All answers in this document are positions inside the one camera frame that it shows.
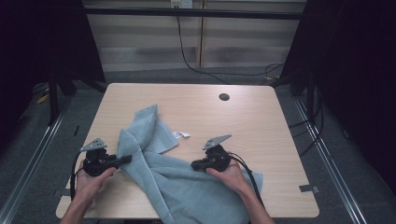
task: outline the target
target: round hole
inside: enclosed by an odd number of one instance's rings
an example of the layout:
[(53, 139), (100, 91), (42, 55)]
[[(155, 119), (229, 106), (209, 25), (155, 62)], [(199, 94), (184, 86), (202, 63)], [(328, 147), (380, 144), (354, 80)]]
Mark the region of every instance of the round hole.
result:
[(228, 100), (230, 100), (230, 95), (227, 94), (227, 93), (222, 93), (222, 94), (219, 95), (219, 98), (222, 101), (228, 101)]

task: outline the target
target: power outlet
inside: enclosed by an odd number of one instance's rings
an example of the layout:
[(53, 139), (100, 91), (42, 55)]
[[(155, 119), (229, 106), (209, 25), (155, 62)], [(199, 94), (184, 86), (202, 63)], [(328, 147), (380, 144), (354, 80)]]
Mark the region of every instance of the power outlet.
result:
[(182, 8), (192, 8), (192, 0), (181, 0)]
[(181, 0), (171, 0), (171, 8), (181, 8)]

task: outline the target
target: gray floor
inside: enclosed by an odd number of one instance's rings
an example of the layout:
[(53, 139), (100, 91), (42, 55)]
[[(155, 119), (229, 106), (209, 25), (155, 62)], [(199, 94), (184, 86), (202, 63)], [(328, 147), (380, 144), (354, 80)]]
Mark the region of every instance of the gray floor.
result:
[[(264, 72), (262, 67), (253, 68), (212, 68), (211, 72), (232, 72), (258, 74)], [(270, 77), (278, 76), (275, 70)], [(147, 83), (202, 83), (259, 85), (264, 79), (260, 76), (216, 75), (224, 82), (205, 74), (197, 74), (189, 69), (155, 70), (107, 73), (107, 84), (111, 82), (147, 82)], [(83, 84), (77, 83), (78, 92), (71, 99), (70, 106), (64, 113), (62, 124), (52, 140), (44, 160), (32, 176), (29, 189), (23, 195), (21, 204), (12, 218), (12, 223), (57, 223), (55, 210), (59, 198), (54, 197), (56, 189), (62, 189), (70, 175), (72, 160), (77, 148), (83, 144), (90, 129), (95, 112), (103, 94)], [(276, 88), (276, 94), (289, 125), (302, 121), (295, 98), (290, 95), (289, 86)], [(4, 206), (7, 197), (17, 185), (26, 164), (32, 158), (35, 148), (47, 129), (49, 120), (48, 100), (41, 105), (35, 99), (27, 108), (21, 120), (19, 131), (7, 146), (8, 151), (1, 154), (0, 205)], [(396, 223), (396, 199), (382, 182), (375, 170), (361, 156), (359, 148), (351, 140), (345, 139), (343, 128), (328, 110), (324, 108), (322, 137), (332, 153), (336, 165), (345, 179), (350, 191), (359, 203), (367, 223)], [(290, 128), (299, 152), (305, 150), (312, 138), (305, 131), (304, 125)], [(315, 147), (301, 157), (310, 184), (320, 190), (315, 195), (320, 214), (315, 218), (276, 218), (276, 223), (353, 223), (346, 210), (329, 172)], [(84, 223), (122, 223), (123, 220), (85, 220)]]

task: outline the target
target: metal rail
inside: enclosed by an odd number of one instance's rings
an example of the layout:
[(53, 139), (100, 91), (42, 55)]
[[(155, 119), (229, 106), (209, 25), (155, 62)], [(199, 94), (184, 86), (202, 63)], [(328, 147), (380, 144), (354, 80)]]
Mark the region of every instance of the metal rail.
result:
[(38, 169), (38, 166), (44, 159), (46, 152), (50, 147), (50, 143), (52, 142), (53, 137), (57, 133), (62, 120), (64, 118), (64, 112), (69, 107), (71, 102), (71, 97), (66, 99), (66, 103), (59, 114), (58, 118), (50, 125), (43, 138), (41, 139), (38, 147), (35, 150), (32, 159), (30, 159), (29, 164), (26, 166), (21, 178), (19, 179), (15, 189), (12, 190), (11, 194), (8, 196), (6, 202), (4, 203), (2, 209), (0, 210), (0, 223), (1, 224), (8, 224), (11, 223), (12, 218), (14, 218), (24, 195), (26, 194), (27, 190), (29, 189), (33, 178), (35, 177), (35, 173)]
[(267, 20), (293, 20), (317, 18), (319, 15), (306, 15), (298, 12), (268, 12), (268, 11), (237, 11), (217, 9), (189, 9), (162, 7), (37, 7), (38, 13), (77, 13), (96, 15), (138, 15), (138, 16), (179, 16), (179, 17), (212, 17), (212, 18), (241, 18)]
[[(299, 109), (302, 118), (304, 120), (308, 120), (307, 111), (303, 101), (301, 99), (297, 99), (295, 103), (297, 105), (297, 108)], [(337, 188), (337, 191), (340, 194), (342, 201), (344, 202), (346, 210), (348, 211), (350, 217), (352, 218), (353, 223), (367, 224), (367, 221), (364, 218), (364, 215), (359, 207), (359, 204), (357, 203), (352, 192), (349, 190), (347, 183), (345, 182), (340, 171), (338, 170), (337, 165), (332, 159), (332, 154), (330, 153), (329, 149), (327, 149), (323, 139), (319, 135), (319, 131), (317, 127), (313, 125), (310, 121), (308, 121), (306, 123), (306, 128), (308, 129), (314, 141), (315, 139), (318, 139), (318, 141), (316, 142), (318, 153), (322, 158), (323, 163), (326, 166), (327, 171), (329, 172), (329, 175), (332, 178), (332, 182)]]

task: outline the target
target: human hand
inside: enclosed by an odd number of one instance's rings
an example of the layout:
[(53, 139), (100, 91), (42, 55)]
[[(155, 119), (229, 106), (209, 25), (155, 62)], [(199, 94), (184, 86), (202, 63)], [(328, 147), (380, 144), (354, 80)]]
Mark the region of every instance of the human hand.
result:
[(117, 170), (115, 167), (110, 167), (105, 170), (99, 176), (90, 176), (83, 169), (83, 161), (79, 166), (79, 171), (77, 173), (77, 187), (75, 199), (82, 200), (86, 202), (88, 206), (91, 206), (93, 199), (98, 194), (99, 189), (103, 186), (103, 182), (112, 176)]
[(206, 168), (205, 171), (220, 179), (227, 188), (237, 193), (248, 187), (248, 182), (242, 174), (239, 163), (235, 160), (231, 160), (227, 169), (223, 172), (219, 172), (213, 168)]
[(85, 213), (91, 207), (93, 199), (98, 194), (103, 182), (112, 176), (117, 170), (115, 167), (108, 168), (99, 176), (90, 176), (83, 169), (83, 161), (77, 172), (76, 195), (67, 207), (61, 224), (81, 223)]

